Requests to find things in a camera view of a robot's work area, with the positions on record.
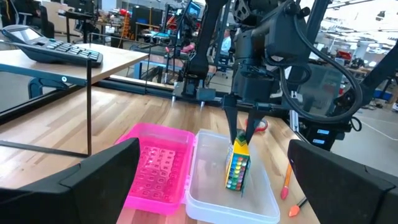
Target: laboratory floor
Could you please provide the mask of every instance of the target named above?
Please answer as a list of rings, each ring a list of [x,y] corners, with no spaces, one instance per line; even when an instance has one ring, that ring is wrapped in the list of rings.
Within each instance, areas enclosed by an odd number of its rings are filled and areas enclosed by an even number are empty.
[[[128,75],[127,70],[118,75]],[[210,88],[229,92],[232,82],[231,72],[227,72],[227,76],[228,78],[221,74],[214,76],[211,79]],[[0,72],[0,111],[28,100],[29,80],[30,77]],[[343,141],[335,142],[331,151],[398,176],[398,113],[385,109],[360,110],[356,116],[363,123],[362,131],[347,133]]]

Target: cable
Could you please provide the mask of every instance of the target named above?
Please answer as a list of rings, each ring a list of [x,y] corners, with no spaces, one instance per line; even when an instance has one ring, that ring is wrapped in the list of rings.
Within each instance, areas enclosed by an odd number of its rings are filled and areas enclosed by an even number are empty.
[[[354,125],[354,123],[353,123],[353,120],[355,120],[356,122],[358,122],[358,128],[355,128],[355,125]],[[358,118],[356,118],[356,117],[353,116],[353,117],[350,119],[349,123],[350,123],[351,127],[353,127],[354,131],[361,131],[361,130],[362,130],[362,122],[361,122]]]
[[[360,87],[360,85],[358,84],[358,82],[356,81],[356,79],[354,78],[354,76],[347,71],[343,66],[341,66],[340,64],[338,64],[337,62],[335,62],[334,60],[332,60],[331,58],[329,58],[327,55],[325,55],[324,53],[320,52],[318,49],[316,49],[308,40],[307,38],[304,36],[304,34],[301,32],[301,30],[299,29],[299,24],[298,24],[298,20],[297,20],[297,16],[294,16],[293,18],[294,20],[294,27],[295,27],[295,31],[298,34],[298,36],[300,37],[301,41],[317,56],[319,56],[320,58],[322,58],[324,61],[330,63],[332,66],[334,66],[335,68],[337,68],[341,73],[343,73],[347,79],[349,80],[349,82],[352,85],[352,88],[355,92],[355,99],[354,99],[354,104],[352,105],[352,107],[346,111],[343,114],[340,114],[338,116],[332,116],[332,117],[325,117],[325,116],[316,116],[314,114],[310,114],[306,111],[304,111],[303,109],[301,109],[301,107],[299,107],[298,104],[296,104],[295,100],[293,100],[292,97],[290,97],[290,91],[287,88],[287,80],[285,78],[285,71],[284,69],[279,69],[279,73],[280,73],[280,87],[282,89],[282,92],[284,94],[284,98],[286,99],[286,101],[288,102],[288,104],[293,108],[293,110],[295,110],[298,114],[302,115],[304,118],[307,118],[309,120],[315,121],[315,122],[319,122],[319,123],[338,123],[341,121],[344,121],[347,118],[352,117],[352,115],[355,114],[355,112],[357,112],[357,110],[360,109],[361,105],[362,105],[362,100],[363,100],[363,96],[362,96],[362,89]]]
[[[283,61],[277,62],[273,58],[268,56],[267,52],[266,52],[265,61],[266,61],[267,64],[272,65],[272,66],[276,66],[276,67],[289,67],[289,66],[292,66],[292,67],[301,67],[302,69],[304,69],[304,74],[305,74],[304,78],[302,78],[299,81],[287,80],[287,83],[289,83],[289,84],[302,85],[302,84],[308,82],[309,79],[311,78],[312,71],[311,71],[311,68],[307,64],[287,63],[287,62],[283,62]]]

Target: marker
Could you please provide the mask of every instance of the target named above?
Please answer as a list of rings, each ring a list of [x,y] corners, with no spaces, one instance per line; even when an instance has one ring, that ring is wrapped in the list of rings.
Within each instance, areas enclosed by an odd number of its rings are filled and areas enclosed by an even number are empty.
[[[292,208],[290,208],[289,217],[294,217],[294,216],[298,215],[300,213],[301,207],[303,207],[303,205],[305,205],[306,202],[307,202],[307,198],[304,197],[303,199],[301,199],[301,201],[298,204],[296,204]]]
[[[289,182],[290,182],[291,173],[292,173],[292,166],[289,164],[287,166],[287,170],[286,170],[284,187],[282,188],[282,191],[280,192],[280,197],[282,200],[285,200],[287,198],[287,195],[289,194]]]

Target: wooden table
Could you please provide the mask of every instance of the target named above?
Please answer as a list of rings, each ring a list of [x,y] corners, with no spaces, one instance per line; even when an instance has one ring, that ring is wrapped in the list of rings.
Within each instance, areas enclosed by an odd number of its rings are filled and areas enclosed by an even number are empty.
[[[96,83],[110,75],[130,67],[137,62],[148,58],[148,54],[117,49],[96,44],[78,44],[77,46],[95,50],[103,54],[103,64],[91,71],[91,82]],[[0,65],[10,65],[15,68],[15,73],[20,75],[33,76],[33,71],[43,72],[50,75],[55,81],[86,80],[86,67],[70,64],[48,64],[39,63],[28,58],[21,50],[3,50],[0,52]]]
[[[225,113],[220,108],[175,102],[148,95],[135,95],[99,87],[92,89],[93,153],[112,146],[137,122],[157,123],[197,133],[210,129],[229,134]],[[79,90],[47,106],[0,126],[0,139],[75,152],[86,151],[86,94]],[[240,113],[238,126],[244,126],[247,113]],[[267,118],[269,129],[255,134],[252,143],[259,149],[271,187],[280,208],[280,223],[319,223],[309,204],[295,218],[289,208],[303,197],[294,177],[285,201],[280,199],[288,165],[287,147],[296,135],[277,118]],[[0,186],[17,188],[78,163],[75,157],[0,147]],[[175,215],[164,216],[140,210],[123,209],[118,223],[203,223],[192,220],[181,205]]]

